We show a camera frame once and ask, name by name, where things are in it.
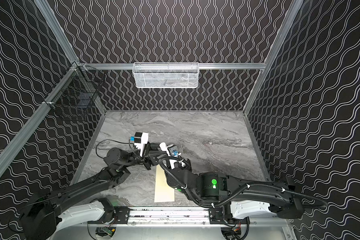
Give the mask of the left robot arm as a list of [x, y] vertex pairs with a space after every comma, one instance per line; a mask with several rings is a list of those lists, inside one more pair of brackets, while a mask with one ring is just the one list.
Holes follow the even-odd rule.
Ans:
[[45, 240], [56, 230], [64, 211], [80, 201], [123, 183], [130, 171], [129, 166], [143, 165], [147, 170], [159, 163], [159, 158], [169, 152], [158, 144], [147, 143], [141, 151], [127, 152], [112, 148], [104, 158], [107, 166], [99, 173], [74, 185], [48, 192], [34, 193], [20, 211], [20, 226], [28, 240]]

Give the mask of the cream envelope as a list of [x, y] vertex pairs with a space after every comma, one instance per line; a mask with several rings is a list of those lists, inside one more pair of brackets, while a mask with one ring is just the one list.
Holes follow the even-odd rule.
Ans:
[[167, 184], [164, 170], [157, 166], [155, 179], [155, 203], [165, 203], [175, 201], [175, 190]]

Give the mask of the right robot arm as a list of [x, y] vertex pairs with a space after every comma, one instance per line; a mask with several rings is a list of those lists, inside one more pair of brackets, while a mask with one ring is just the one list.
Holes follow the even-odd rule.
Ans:
[[182, 167], [178, 161], [168, 164], [170, 160], [171, 157], [165, 157], [159, 161], [168, 185], [199, 207], [217, 209], [253, 201], [269, 204], [267, 210], [281, 219], [298, 219], [305, 211], [295, 187], [288, 182], [257, 182], [216, 172], [194, 174], [190, 163]]

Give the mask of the white glue stick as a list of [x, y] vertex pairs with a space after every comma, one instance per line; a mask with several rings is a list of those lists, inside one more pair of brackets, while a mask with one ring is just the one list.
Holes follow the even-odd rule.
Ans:
[[[168, 153], [168, 157], [173, 157], [173, 158], [176, 158], [177, 155], [178, 155], [178, 149], [177, 149], [177, 146], [175, 146], [174, 144], [170, 144], [170, 145], [167, 145], [166, 143], [162, 142], [159, 144], [159, 147], [162, 151], [165, 151]], [[175, 160], [169, 160], [169, 163], [168, 163], [168, 168], [169, 169], [174, 169], [175, 168], [175, 162], [176, 162], [177, 159]]]

